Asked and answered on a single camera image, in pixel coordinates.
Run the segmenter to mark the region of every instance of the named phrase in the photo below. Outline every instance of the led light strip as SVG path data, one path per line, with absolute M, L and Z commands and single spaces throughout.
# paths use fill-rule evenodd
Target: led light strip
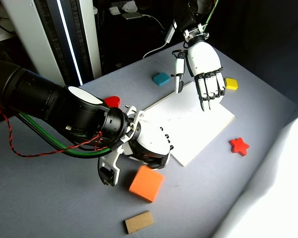
M 70 34 L 69 34 L 68 26 L 66 25 L 66 21 L 65 21 L 65 17 L 64 17 L 64 13 L 63 13 L 63 8 L 62 8 L 62 5 L 61 5 L 61 1 L 60 0 L 57 0 L 57 3 L 58 3 L 59 12 L 60 12 L 60 15 L 61 15 L 61 19 L 62 19 L 64 31 L 65 31 L 65 34 L 66 34 L 66 38 L 68 40 L 68 44 L 69 44 L 69 47 L 70 47 L 71 55 L 72 55 L 72 58 L 73 58 L 73 61 L 74 61 L 74 65 L 75 65 L 76 73 L 77 73 L 77 76 L 78 76 L 78 80 L 79 80 L 80 85 L 82 86 L 83 85 L 83 81 L 81 80 L 81 76 L 80 76 L 80 72 L 79 72 L 79 69 L 78 69 L 76 57 L 75 57 L 75 54 L 74 54 L 72 42 L 71 42 L 71 39 L 70 39 Z

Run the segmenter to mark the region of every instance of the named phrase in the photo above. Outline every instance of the orange block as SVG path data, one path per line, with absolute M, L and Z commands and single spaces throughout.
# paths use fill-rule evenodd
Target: orange block
M 148 202 L 153 202 L 164 181 L 164 176 L 143 165 L 139 168 L 129 191 Z

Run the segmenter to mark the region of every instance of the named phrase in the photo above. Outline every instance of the yellow hexagon block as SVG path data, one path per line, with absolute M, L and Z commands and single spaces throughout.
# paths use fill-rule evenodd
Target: yellow hexagon block
M 233 78 L 226 78 L 225 79 L 225 86 L 228 89 L 236 90 L 236 89 L 238 89 L 237 80 L 236 79 L 233 79 Z

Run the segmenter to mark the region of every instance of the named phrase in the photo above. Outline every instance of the green wire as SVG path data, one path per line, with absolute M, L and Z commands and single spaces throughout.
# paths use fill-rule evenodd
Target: green wire
M 209 21 L 210 21 L 210 19 L 211 19 L 211 16 L 213 15 L 213 12 L 214 12 L 215 8 L 217 7 L 218 2 L 219 2 L 219 0 L 216 0 L 216 2 L 215 2 L 215 4 L 214 4 L 214 7 L 213 7 L 213 9 L 212 9 L 210 15 L 208 16 L 208 19 L 207 19 L 207 21 L 205 22 L 205 24 L 208 24 L 208 23 L 209 23 Z
M 52 140 L 57 146 L 59 146 L 62 149 L 66 149 L 67 146 L 59 142 L 57 139 L 55 139 L 53 136 L 51 136 L 48 132 L 46 132 L 38 123 L 36 123 L 29 115 L 25 113 L 19 113 L 21 116 L 23 116 L 27 121 L 29 121 L 36 129 L 38 129 L 42 134 L 44 134 L 46 137 L 48 137 L 50 140 Z M 84 153 L 84 152 L 78 152 L 73 149 L 67 150 L 72 155 L 78 155 L 78 156 L 101 156 L 103 153 L 110 151 L 109 148 L 100 150 L 100 151 L 95 151 L 95 152 L 89 152 L 89 153 Z

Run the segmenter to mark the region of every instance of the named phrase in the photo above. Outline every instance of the robotic hand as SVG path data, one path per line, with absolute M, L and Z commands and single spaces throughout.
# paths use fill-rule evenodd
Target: robotic hand
M 99 158 L 98 173 L 106 185 L 118 183 L 116 161 L 122 153 L 153 169 L 163 168 L 173 148 L 163 129 L 145 120 L 134 106 L 124 113 L 76 87 L 61 87 L 17 65 L 0 61 L 0 107 L 17 112 L 22 122 L 58 151 L 72 157 Z M 42 119 L 76 147 L 68 149 L 29 115 Z
M 210 110 L 225 94 L 220 58 L 214 48 L 205 42 L 209 37 L 204 31 L 207 24 L 200 23 L 203 16 L 210 12 L 212 5 L 212 0 L 177 0 L 174 21 L 165 38 L 166 42 L 170 42 L 176 29 L 183 33 L 187 49 L 172 52 L 176 57 L 175 74 L 172 75 L 175 78 L 174 91 L 182 91 L 186 61 L 191 77 L 194 77 L 203 111 Z

